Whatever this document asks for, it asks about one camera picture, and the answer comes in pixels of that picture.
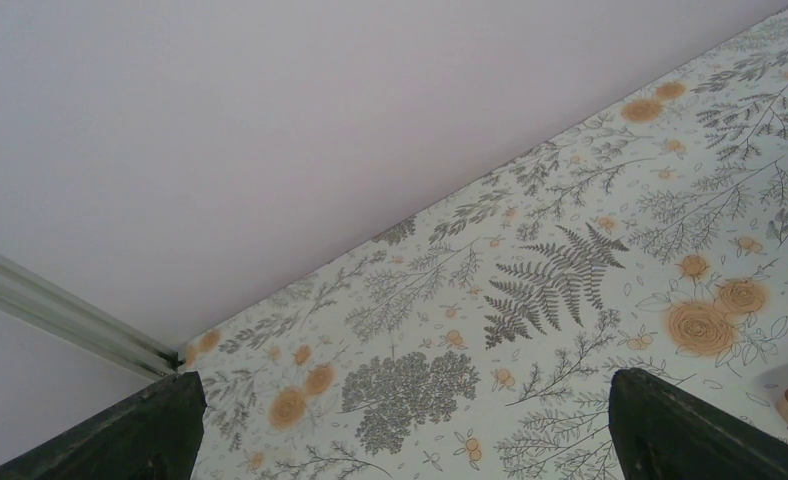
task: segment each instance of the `dark green object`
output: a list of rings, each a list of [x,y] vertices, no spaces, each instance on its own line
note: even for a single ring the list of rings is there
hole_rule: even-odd
[[[206,402],[196,372],[168,376],[0,466],[0,480],[188,480]]]
[[[612,377],[609,431],[627,480],[788,480],[788,445],[638,368]]]

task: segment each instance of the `botanical pattern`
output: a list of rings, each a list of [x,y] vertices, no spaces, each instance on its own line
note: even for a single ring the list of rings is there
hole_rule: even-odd
[[[185,356],[198,480],[621,478],[630,367],[788,442],[788,8]]]

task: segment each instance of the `wall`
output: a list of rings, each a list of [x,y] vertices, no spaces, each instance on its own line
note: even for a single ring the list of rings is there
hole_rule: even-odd
[[[0,253],[178,345],[786,3],[0,1]]]
[[[0,464],[148,384],[0,312]]]

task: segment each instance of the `floral wallpaper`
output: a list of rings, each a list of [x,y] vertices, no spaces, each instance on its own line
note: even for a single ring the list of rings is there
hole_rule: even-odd
[[[186,357],[201,480],[621,478],[625,367],[788,442],[788,9]]]

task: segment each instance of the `curtain rail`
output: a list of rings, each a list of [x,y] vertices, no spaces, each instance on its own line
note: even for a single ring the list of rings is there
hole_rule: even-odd
[[[0,255],[0,310],[151,380],[176,352]]]

